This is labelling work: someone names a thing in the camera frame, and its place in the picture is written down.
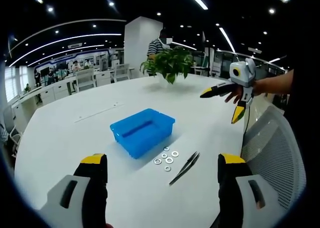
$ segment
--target blue plastic tray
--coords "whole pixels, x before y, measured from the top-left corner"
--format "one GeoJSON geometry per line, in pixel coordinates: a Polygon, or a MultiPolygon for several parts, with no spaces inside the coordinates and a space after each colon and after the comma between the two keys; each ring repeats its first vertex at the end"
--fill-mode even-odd
{"type": "Polygon", "coordinates": [[[175,121],[156,110],[145,109],[110,125],[110,129],[129,155],[138,159],[171,135],[175,121]]]}

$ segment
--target human hand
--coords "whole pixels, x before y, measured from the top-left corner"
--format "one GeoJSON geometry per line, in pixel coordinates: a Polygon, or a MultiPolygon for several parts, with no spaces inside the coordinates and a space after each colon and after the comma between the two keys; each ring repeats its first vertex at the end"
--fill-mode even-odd
{"type": "Polygon", "coordinates": [[[229,96],[225,99],[225,102],[229,102],[230,99],[232,99],[233,97],[235,97],[233,103],[236,104],[240,98],[242,97],[242,94],[244,93],[244,89],[241,85],[237,85],[236,90],[232,91],[229,96]]]}

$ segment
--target striped shirt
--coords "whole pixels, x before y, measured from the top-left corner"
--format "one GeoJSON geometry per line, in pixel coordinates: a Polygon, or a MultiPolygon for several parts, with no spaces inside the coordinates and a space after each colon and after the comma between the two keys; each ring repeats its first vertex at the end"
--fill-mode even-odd
{"type": "Polygon", "coordinates": [[[149,44],[148,52],[146,55],[149,56],[150,54],[158,54],[163,50],[164,48],[162,43],[159,41],[159,39],[155,39],[149,44]]]}

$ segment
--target office desk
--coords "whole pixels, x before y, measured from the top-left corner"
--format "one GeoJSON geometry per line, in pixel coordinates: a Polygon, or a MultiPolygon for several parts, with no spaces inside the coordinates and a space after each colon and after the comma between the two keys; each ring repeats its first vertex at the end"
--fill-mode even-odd
{"type": "Polygon", "coordinates": [[[53,90],[55,87],[61,86],[63,84],[67,84],[68,82],[73,82],[76,80],[75,77],[70,77],[69,79],[65,79],[48,86],[41,86],[36,89],[31,90],[30,92],[22,95],[17,101],[15,101],[11,107],[15,114],[15,123],[17,129],[20,132],[24,132],[31,117],[37,109],[37,101],[36,95],[39,95],[43,92],[47,92],[49,90],[53,90]]]}
{"type": "Polygon", "coordinates": [[[80,161],[95,153],[108,158],[105,216],[114,227],[210,227],[220,211],[218,154],[240,155],[244,119],[231,124],[235,104],[223,97],[201,99],[213,78],[188,75],[162,89],[154,77],[132,79],[89,89],[36,110],[22,137],[15,179],[33,208],[80,161]],[[134,160],[115,142],[110,125],[146,108],[175,118],[172,136],[141,159],[134,160]],[[179,157],[155,165],[163,147],[179,157]],[[195,152],[200,157],[174,185],[169,182],[195,152]]]}

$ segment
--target window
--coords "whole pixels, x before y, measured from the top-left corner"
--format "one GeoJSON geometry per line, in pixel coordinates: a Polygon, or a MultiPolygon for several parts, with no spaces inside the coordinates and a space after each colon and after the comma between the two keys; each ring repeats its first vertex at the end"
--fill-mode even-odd
{"type": "Polygon", "coordinates": [[[15,68],[5,68],[4,85],[5,85],[6,100],[9,102],[15,96],[18,95],[15,68]]]}
{"type": "Polygon", "coordinates": [[[20,75],[20,88],[21,88],[21,91],[23,91],[27,86],[27,83],[29,82],[26,66],[19,67],[19,75],[20,75]]]}

